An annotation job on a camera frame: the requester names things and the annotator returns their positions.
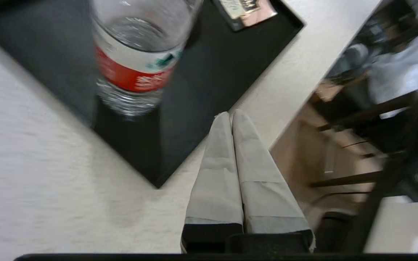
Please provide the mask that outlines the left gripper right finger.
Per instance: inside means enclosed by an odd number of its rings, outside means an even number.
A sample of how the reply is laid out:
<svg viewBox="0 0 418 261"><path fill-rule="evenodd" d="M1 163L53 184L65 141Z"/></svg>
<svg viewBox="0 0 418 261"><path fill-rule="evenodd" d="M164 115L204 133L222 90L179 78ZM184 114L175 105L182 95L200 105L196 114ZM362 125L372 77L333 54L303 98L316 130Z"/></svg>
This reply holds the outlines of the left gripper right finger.
<svg viewBox="0 0 418 261"><path fill-rule="evenodd" d="M233 114L232 132L244 211L244 230L253 234L300 233L309 252L315 234L250 117Z"/></svg>

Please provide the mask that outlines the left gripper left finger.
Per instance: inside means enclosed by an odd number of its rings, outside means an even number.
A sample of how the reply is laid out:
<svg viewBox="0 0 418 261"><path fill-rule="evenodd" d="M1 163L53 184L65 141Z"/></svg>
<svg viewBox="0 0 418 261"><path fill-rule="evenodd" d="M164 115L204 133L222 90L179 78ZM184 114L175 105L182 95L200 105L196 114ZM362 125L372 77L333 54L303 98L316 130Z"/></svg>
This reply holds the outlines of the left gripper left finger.
<svg viewBox="0 0 418 261"><path fill-rule="evenodd" d="M191 190L182 253L224 253L226 241L243 233L243 220L232 125L229 113L222 112L212 123Z"/></svg>

